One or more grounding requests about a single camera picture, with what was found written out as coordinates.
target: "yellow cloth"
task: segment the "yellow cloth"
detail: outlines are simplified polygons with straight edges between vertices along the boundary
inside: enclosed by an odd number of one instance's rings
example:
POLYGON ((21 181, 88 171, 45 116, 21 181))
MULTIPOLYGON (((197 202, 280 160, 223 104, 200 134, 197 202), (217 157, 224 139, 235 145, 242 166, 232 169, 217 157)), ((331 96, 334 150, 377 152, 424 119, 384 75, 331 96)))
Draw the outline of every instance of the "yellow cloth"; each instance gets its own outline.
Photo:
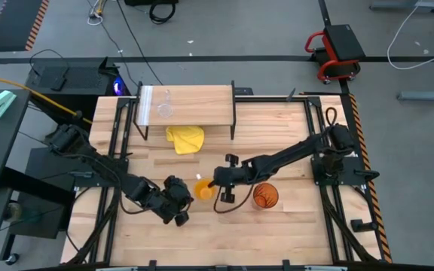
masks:
POLYGON ((169 126, 165 132, 177 154, 194 154, 202 148, 203 129, 198 126, 169 126))

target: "green object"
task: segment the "green object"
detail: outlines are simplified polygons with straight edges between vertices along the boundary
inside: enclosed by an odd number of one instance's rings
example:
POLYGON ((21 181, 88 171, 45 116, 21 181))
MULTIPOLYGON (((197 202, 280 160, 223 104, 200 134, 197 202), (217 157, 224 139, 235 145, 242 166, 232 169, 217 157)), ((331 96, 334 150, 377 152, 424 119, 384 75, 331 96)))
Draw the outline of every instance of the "green object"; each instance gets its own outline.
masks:
POLYGON ((11 103, 16 99, 16 94, 11 91, 3 91, 0 93, 0 117, 6 112, 11 103))

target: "wooden tabletop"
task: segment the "wooden tabletop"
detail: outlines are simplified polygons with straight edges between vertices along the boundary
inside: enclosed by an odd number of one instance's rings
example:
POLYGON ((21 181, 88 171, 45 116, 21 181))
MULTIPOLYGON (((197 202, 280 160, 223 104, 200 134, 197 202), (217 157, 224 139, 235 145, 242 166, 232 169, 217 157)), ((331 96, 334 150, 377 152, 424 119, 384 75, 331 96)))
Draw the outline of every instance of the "wooden tabletop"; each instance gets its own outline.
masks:
POLYGON ((137 114, 142 126, 231 125, 232 86, 143 86, 137 114))
MULTIPOLYGON (((338 122, 346 120, 339 96, 321 96, 322 108, 335 107, 338 122)), ((116 98, 99 98, 90 143, 101 154, 108 151, 116 98)), ((168 175, 185 180, 193 193, 195 175, 212 177, 217 166, 225 165, 225 155, 236 154, 240 160, 273 154, 306 139, 307 121, 304 106, 299 103, 237 103, 235 139, 228 136, 228 127, 204 127, 205 141, 196 154, 177 155, 173 143, 165 139, 165 127, 151 127, 148 141, 144 141, 134 127, 131 129, 129 172, 144 175, 163 187, 168 175)), ((152 212, 125 215, 118 212, 113 245, 112 266, 147 266, 150 260, 158 265, 281 265, 282 259, 291 264, 332 263, 326 224, 323 217, 319 189, 313 183, 310 158, 282 168, 269 181, 279 191, 279 202, 272 209, 256 211, 248 201, 235 212, 224 215, 212 210, 213 200, 196 200, 189 211, 190 220, 177 227, 174 222, 164 225, 152 212)), ((236 203, 248 192, 248 186, 234 191, 236 203)), ((366 201, 350 187, 341 187, 346 219, 371 220, 366 201)), ((69 235, 77 246, 84 244, 94 227, 99 189, 91 189, 75 204, 69 226, 69 235)), ((137 210, 125 200, 127 208, 137 210)), ((232 205, 219 202, 219 209, 232 205)), ((341 234, 335 227, 341 259, 344 250, 341 234)), ((355 233, 368 252, 379 258, 374 232, 355 233)), ((100 246, 99 259, 102 259, 100 246)), ((62 262, 75 254, 65 244, 62 262)))

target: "gray floor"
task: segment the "gray floor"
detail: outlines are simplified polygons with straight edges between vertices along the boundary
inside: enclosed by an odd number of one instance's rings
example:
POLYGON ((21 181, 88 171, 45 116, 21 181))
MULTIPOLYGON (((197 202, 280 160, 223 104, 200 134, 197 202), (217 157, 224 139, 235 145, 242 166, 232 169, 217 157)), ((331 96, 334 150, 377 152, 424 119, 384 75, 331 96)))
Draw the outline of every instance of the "gray floor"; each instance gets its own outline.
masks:
MULTIPOLYGON (((365 0, 327 2, 332 22, 349 23, 369 56, 386 55, 407 16, 407 12, 370 11, 370 1, 365 0)), ((306 55, 307 36, 323 27, 314 0, 181 0, 175 17, 162 26, 153 25, 134 8, 124 6, 124 10, 147 56, 306 55)), ((87 11, 85 0, 51 1, 33 50, 0 53, 0 57, 29 57, 46 48, 66 57, 118 56, 104 31, 86 24, 87 11)), ((112 0, 104 23, 125 56, 139 56, 112 0)), ((434 55, 434 14, 413 16, 392 55, 424 56, 425 50, 434 55)), ((135 80, 157 83, 145 64, 130 63, 129 67, 135 80)), ((152 63, 152 67, 165 84, 235 80, 238 86, 252 87, 255 94, 287 94, 294 87, 340 92, 336 83, 322 85, 315 78, 316 66, 308 62, 152 63)), ((27 64, 0 65, 0 77, 23 83, 28 70, 27 64)), ((387 63, 363 63, 350 90, 359 103, 372 168, 381 173, 376 185, 393 259, 434 265, 434 103, 396 101, 399 91, 434 90, 434 63, 410 71, 395 70, 387 63)), ((42 139, 53 128, 49 118, 28 111, 21 131, 42 139)), ((23 171, 29 149, 38 146, 19 134, 8 165, 23 171)), ((20 262, 11 267, 0 263, 0 270, 54 266, 63 241, 64 236, 57 240, 19 238, 14 251, 22 254, 20 262)))

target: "wheel caster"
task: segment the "wheel caster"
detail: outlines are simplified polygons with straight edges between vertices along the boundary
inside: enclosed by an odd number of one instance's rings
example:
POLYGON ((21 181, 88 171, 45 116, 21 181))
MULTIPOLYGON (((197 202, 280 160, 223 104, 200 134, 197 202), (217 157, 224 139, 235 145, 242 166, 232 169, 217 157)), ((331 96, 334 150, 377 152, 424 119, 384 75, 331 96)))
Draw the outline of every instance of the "wheel caster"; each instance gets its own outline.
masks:
POLYGON ((5 261, 6 265, 11 266, 15 264, 20 259, 20 255, 16 253, 11 253, 9 258, 5 261))

